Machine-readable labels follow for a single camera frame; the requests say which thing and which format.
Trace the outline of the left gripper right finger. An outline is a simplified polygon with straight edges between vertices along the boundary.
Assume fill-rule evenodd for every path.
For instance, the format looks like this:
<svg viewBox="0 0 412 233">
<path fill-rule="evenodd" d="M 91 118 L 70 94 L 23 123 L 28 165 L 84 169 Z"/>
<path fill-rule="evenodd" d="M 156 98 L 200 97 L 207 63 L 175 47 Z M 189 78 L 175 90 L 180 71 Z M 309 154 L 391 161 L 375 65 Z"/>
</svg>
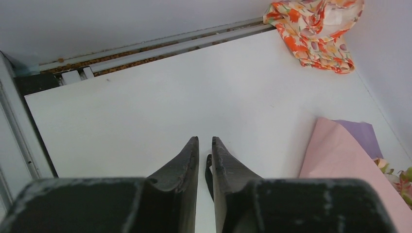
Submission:
<svg viewBox="0 0 412 233">
<path fill-rule="evenodd" d="M 219 233 L 394 233 L 359 179 L 265 179 L 212 138 L 211 196 Z"/>
</svg>

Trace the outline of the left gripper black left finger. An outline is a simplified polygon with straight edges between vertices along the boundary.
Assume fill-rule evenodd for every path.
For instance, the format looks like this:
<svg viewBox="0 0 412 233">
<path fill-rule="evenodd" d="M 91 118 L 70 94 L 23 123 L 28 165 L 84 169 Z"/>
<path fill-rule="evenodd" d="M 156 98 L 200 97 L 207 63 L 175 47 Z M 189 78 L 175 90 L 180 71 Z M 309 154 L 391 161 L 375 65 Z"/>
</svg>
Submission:
<svg viewBox="0 0 412 233">
<path fill-rule="evenodd" d="M 199 139 L 149 177 L 53 178 L 29 183 L 3 233 L 192 233 Z"/>
</svg>

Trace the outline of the pink paper flower bouquet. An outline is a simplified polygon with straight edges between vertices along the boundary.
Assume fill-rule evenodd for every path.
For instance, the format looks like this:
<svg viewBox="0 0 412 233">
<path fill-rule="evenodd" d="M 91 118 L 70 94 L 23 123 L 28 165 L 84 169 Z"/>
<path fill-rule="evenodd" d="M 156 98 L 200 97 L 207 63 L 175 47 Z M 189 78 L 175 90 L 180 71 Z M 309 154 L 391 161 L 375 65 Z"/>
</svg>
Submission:
<svg viewBox="0 0 412 233">
<path fill-rule="evenodd" d="M 377 191 L 398 232 L 412 231 L 412 169 L 390 168 L 369 123 L 318 118 L 299 177 L 364 180 Z"/>
</svg>

